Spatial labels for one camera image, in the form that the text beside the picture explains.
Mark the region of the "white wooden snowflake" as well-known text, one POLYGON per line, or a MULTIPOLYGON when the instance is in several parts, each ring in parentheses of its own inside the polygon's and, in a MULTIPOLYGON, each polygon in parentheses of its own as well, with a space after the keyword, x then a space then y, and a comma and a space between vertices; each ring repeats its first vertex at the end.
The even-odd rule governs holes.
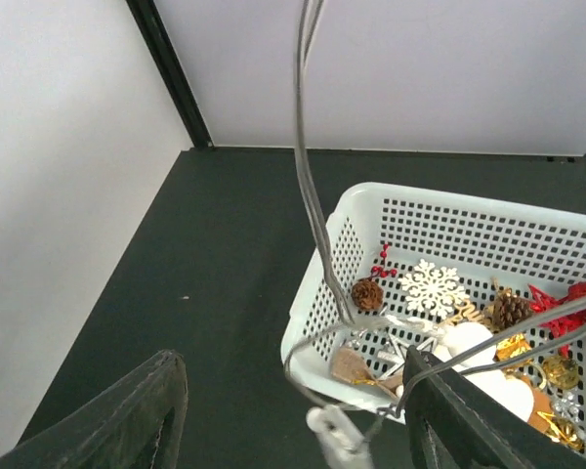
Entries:
POLYGON ((457 305, 470 299, 455 268, 437 267, 435 263, 421 259, 419 263, 398 280, 405 292, 406 310, 447 319, 457 305))

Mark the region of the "red berry sprig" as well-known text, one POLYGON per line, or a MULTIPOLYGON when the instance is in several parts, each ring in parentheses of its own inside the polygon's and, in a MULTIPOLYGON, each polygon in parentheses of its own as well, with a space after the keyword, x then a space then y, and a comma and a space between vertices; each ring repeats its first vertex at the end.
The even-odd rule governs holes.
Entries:
POLYGON ((382 245, 382 249, 379 252, 379 262, 374 264, 370 269, 370 278, 386 278, 397 276, 398 270, 396 268, 387 266, 389 248, 389 243, 384 243, 382 245))

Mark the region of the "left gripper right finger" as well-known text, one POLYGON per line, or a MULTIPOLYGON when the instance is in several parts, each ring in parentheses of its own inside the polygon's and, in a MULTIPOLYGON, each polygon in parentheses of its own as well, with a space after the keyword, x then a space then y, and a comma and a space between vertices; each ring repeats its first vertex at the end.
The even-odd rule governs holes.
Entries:
POLYGON ((415 385, 405 424, 416 468, 586 468, 453 369, 415 385))

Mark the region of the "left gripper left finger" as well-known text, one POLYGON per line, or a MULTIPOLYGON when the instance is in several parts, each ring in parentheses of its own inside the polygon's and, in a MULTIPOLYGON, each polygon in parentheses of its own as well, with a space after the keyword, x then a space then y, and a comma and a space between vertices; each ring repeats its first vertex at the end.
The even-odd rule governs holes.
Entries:
POLYGON ((187 409, 185 362, 175 351, 159 351, 2 455, 0 468, 175 468, 187 409))

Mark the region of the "silver star ornament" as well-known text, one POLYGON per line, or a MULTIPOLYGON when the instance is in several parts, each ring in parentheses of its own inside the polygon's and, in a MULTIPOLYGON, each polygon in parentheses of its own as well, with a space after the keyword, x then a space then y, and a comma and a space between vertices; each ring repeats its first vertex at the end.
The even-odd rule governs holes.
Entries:
POLYGON ((362 318, 344 345, 364 357, 369 356, 373 362, 379 362, 378 369, 372 371, 372 375, 378 381, 385 381, 401 372, 405 365, 406 354, 411 346, 406 341, 408 334, 412 338, 421 338, 415 344, 416 350, 432 352, 446 335, 446 330, 432 321, 414 317, 400 319, 387 315, 362 318), (384 344, 378 345, 375 352, 363 352, 363 341, 367 335, 378 335, 384 344))

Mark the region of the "brown pine cone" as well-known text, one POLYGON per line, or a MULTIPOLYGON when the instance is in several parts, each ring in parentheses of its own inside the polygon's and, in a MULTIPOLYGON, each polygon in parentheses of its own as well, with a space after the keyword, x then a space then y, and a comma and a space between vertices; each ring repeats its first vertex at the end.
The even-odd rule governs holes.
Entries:
POLYGON ((383 305, 384 291, 372 278, 362 278, 353 285, 351 297, 358 309, 376 311, 383 305))
POLYGON ((506 330, 533 316, 530 302, 512 289, 501 290, 493 304, 491 323, 497 331, 506 330))

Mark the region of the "burlap bow ornament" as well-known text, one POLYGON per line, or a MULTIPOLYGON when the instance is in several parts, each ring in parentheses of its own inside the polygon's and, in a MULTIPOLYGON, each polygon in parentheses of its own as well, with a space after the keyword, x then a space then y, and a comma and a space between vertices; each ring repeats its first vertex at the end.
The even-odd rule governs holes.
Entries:
POLYGON ((378 388, 391 398, 398 396, 397 390, 403 385, 401 371, 388 378, 375 377, 364 358, 354 349, 345 346, 340 347, 333 354, 330 373, 337 380, 350 385, 378 388))

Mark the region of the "gold gift box ornament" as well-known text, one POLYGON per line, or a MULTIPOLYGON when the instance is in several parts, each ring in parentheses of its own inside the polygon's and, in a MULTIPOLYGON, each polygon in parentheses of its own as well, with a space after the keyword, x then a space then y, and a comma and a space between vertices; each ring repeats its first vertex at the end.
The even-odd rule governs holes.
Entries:
POLYGON ((502 340, 496 346, 495 360, 504 362, 531 351, 532 348, 522 333, 502 340))

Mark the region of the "gold ball ornament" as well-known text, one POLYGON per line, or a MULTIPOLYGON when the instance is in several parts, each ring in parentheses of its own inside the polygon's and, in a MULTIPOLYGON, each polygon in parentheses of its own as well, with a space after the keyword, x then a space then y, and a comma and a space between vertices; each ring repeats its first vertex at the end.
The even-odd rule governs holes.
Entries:
POLYGON ((561 390, 570 390, 580 381, 578 363, 564 356, 550 356, 542 363, 549 383, 561 390))

